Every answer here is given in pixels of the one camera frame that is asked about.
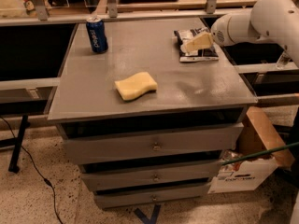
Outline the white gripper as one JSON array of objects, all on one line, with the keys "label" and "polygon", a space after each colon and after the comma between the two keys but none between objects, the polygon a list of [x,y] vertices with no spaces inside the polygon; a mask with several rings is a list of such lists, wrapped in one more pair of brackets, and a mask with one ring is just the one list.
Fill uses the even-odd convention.
[{"label": "white gripper", "polygon": [[218,18],[211,27],[211,33],[203,32],[196,35],[191,40],[184,42],[180,46],[181,50],[184,53],[190,53],[199,49],[209,49],[213,45],[213,39],[219,46],[232,46],[233,41],[228,32],[230,19],[230,15],[224,15]]}]

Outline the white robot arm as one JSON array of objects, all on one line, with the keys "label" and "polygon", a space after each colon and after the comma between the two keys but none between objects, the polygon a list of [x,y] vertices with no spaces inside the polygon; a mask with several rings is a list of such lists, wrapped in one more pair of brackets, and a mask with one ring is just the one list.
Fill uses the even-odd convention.
[{"label": "white robot arm", "polygon": [[299,11],[292,0],[258,0],[252,10],[232,12],[218,18],[209,32],[185,40],[181,49],[187,53],[208,49],[216,42],[221,47],[239,43],[274,43],[283,48],[282,58],[299,66]]}]

